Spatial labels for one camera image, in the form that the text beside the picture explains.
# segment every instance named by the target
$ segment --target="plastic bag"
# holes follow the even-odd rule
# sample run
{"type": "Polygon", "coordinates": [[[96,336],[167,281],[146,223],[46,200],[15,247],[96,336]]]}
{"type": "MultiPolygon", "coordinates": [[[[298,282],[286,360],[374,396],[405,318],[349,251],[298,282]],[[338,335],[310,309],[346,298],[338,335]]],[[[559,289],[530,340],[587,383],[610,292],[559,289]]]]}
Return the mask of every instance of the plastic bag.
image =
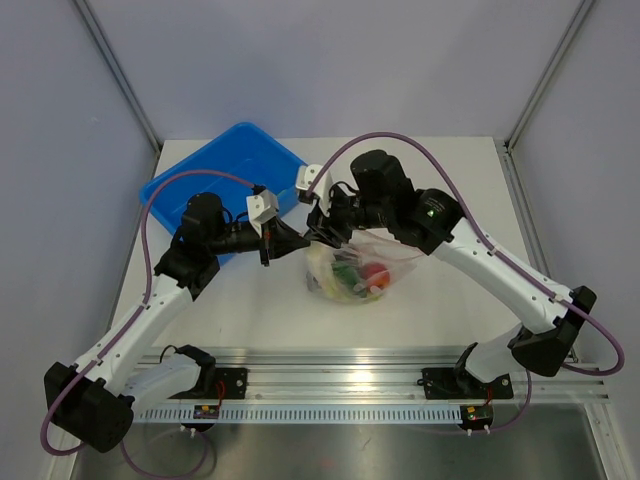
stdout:
{"type": "Polygon", "coordinates": [[[361,235],[368,238],[338,249],[312,242],[306,249],[309,291],[340,303],[375,301],[411,272],[422,256],[398,242],[368,232],[361,235]]]}

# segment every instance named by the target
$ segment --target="white table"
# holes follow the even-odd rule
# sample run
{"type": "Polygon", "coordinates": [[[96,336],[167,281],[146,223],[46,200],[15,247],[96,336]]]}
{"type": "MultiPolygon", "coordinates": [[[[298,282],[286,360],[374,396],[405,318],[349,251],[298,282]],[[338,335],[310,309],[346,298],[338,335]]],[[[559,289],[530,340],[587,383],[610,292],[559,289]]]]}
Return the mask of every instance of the white table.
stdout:
{"type": "MultiPolygon", "coordinates": [[[[346,138],[283,139],[307,163],[324,163],[346,138]]],[[[494,142],[488,137],[417,138],[440,160],[458,185],[483,228],[525,259],[518,228],[494,142]]],[[[207,140],[169,140],[157,173],[205,145],[207,140]]],[[[354,184],[349,164],[356,155],[382,148],[396,155],[416,188],[447,190],[435,170],[410,146],[395,140],[370,140],[354,147],[332,168],[334,180],[354,184]]],[[[284,217],[306,230],[309,206],[284,217]]],[[[155,264],[169,246],[169,233],[149,219],[149,245],[155,264]]],[[[116,318],[144,289],[140,238],[137,238],[119,298],[116,318]]],[[[237,255],[198,300],[169,325],[155,345],[248,349],[332,349],[466,346],[486,341],[516,324],[511,312],[464,275],[434,258],[392,288],[381,301],[367,305],[334,304],[307,291],[305,254],[297,251],[260,265],[258,253],[237,255]]]]}

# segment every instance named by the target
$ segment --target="white wall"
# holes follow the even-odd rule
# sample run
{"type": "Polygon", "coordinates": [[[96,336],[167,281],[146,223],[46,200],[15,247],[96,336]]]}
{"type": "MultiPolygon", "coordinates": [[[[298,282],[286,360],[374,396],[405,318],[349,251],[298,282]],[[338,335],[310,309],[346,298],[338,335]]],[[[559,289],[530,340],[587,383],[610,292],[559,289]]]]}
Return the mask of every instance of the white wall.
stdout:
{"type": "MultiPolygon", "coordinates": [[[[637,0],[599,2],[516,147],[558,279],[592,287],[597,318],[626,347],[627,366],[607,385],[632,452],[640,444],[639,25],[637,0]]],[[[612,349],[589,327],[580,340],[586,359],[612,364],[612,349]]]]}
{"type": "Polygon", "coordinates": [[[104,331],[154,159],[67,0],[0,2],[0,65],[0,478],[33,480],[44,373],[104,331]]]}
{"type": "Polygon", "coordinates": [[[504,137],[579,0],[91,0],[163,138],[504,137]]]}

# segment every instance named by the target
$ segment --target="red tomato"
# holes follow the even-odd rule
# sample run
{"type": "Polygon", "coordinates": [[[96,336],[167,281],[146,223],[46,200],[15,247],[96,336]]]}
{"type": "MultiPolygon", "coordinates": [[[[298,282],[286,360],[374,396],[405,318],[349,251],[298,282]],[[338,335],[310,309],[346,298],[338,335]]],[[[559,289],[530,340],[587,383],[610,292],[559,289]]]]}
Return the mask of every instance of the red tomato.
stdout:
{"type": "Polygon", "coordinates": [[[360,269],[360,275],[367,281],[367,288],[376,287],[384,290],[391,284],[391,274],[382,263],[365,263],[360,269]]]}

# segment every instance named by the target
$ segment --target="blue container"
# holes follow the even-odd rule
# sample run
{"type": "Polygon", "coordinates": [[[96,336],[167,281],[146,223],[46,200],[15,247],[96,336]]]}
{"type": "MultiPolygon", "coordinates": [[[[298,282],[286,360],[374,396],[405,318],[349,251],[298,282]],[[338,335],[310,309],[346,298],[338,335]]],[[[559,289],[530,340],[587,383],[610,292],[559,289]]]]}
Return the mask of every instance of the blue container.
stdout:
{"type": "MultiPolygon", "coordinates": [[[[298,202],[295,181],[301,165],[306,164],[258,127],[239,123],[147,183],[140,191],[140,200],[146,204],[156,187],[176,173],[208,168],[265,185],[278,196],[280,214],[284,215],[298,202]]],[[[219,195],[234,217],[247,210],[246,198],[251,195],[250,189],[228,178],[194,175],[165,187],[153,202],[151,213],[173,235],[187,201],[200,192],[219,195]]],[[[231,257],[221,257],[220,263],[231,257]]]]}

